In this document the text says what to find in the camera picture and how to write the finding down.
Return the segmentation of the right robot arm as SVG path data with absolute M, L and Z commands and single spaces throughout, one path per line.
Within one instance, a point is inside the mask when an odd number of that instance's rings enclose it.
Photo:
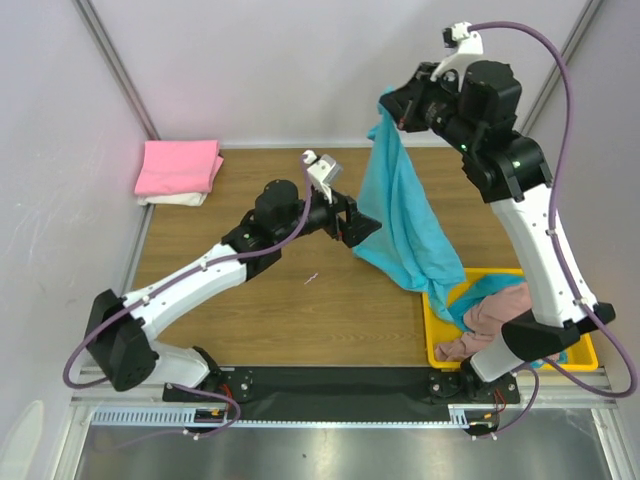
M 576 262 L 560 263 L 554 241 L 566 237 L 549 214 L 552 174 L 538 143 L 514 129 L 522 86 L 507 64 L 481 60 L 464 74 L 419 65 L 380 103 L 406 132 L 431 130 L 462 156 L 462 169 L 506 231 L 529 286 L 532 307 L 508 321 L 480 352 L 463 361 L 460 388 L 471 401 L 493 394 L 496 380 L 524 363 L 576 344 L 615 318 L 583 284 Z

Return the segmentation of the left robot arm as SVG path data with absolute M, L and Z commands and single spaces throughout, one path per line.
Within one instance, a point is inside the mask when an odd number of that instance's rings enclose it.
M 118 392 L 144 383 L 177 383 L 199 400 L 214 397 L 220 376 L 201 348 L 158 342 L 174 321 L 210 298 L 260 275 L 290 241 L 316 231 L 353 248 L 381 228 L 356 201 L 314 187 L 300 199 L 289 180 L 268 183 L 239 225 L 203 256 L 164 279 L 119 296 L 108 289 L 91 308 L 86 349 Z

